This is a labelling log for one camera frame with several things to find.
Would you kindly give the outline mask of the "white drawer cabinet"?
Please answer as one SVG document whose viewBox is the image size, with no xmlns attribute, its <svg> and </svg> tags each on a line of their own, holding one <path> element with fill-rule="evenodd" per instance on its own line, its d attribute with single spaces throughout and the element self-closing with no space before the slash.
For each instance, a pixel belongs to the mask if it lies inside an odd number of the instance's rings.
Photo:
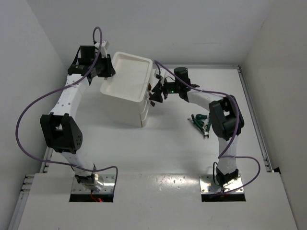
<svg viewBox="0 0 307 230">
<path fill-rule="evenodd" d="M 113 122 L 145 127 L 149 112 L 148 84 L 153 84 L 153 61 L 124 52 L 112 59 L 116 71 L 100 88 L 107 117 Z"/>
</svg>

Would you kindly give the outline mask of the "green handled cutting pliers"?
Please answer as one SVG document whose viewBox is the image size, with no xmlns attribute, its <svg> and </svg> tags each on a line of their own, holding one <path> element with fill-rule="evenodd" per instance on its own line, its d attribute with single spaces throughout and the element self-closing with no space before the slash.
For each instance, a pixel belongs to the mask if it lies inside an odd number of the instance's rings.
<svg viewBox="0 0 307 230">
<path fill-rule="evenodd" d="M 211 128 L 211 119 L 209 117 L 209 115 L 203 115 L 203 114 L 196 114 L 195 115 L 196 119 L 201 120 L 204 122 L 204 138 L 209 138 L 209 132 L 210 132 L 210 128 Z"/>
</svg>

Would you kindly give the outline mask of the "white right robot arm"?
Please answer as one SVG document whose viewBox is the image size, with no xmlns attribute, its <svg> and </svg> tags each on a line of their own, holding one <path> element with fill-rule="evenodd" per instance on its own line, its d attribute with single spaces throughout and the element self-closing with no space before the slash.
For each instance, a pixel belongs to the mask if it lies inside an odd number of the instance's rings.
<svg viewBox="0 0 307 230">
<path fill-rule="evenodd" d="M 239 175 L 236 145 L 245 123 L 236 99 L 227 93 L 203 90 L 191 83 L 186 67 L 165 70 L 173 76 L 173 80 L 168 82 L 162 69 L 157 68 L 155 77 L 158 82 L 151 88 L 149 100 L 151 104 L 162 103 L 169 94 L 177 94 L 184 101 L 209 112 L 207 127 L 213 130 L 219 141 L 218 163 L 213 177 L 218 186 L 223 187 Z"/>
</svg>

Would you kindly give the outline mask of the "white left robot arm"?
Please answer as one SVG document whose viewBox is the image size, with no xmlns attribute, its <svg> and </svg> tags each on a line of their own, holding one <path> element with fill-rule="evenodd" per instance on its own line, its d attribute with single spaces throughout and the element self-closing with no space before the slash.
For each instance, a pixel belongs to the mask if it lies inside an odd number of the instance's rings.
<svg viewBox="0 0 307 230">
<path fill-rule="evenodd" d="M 92 79 L 112 77 L 116 72 L 107 53 L 108 41 L 80 46 L 68 68 L 65 89 L 48 115 L 42 115 L 40 125 L 46 144 L 60 153 L 72 167 L 78 184 L 91 192 L 103 189 L 103 178 L 96 172 L 81 149 L 83 134 L 75 119 L 82 96 Z"/>
</svg>

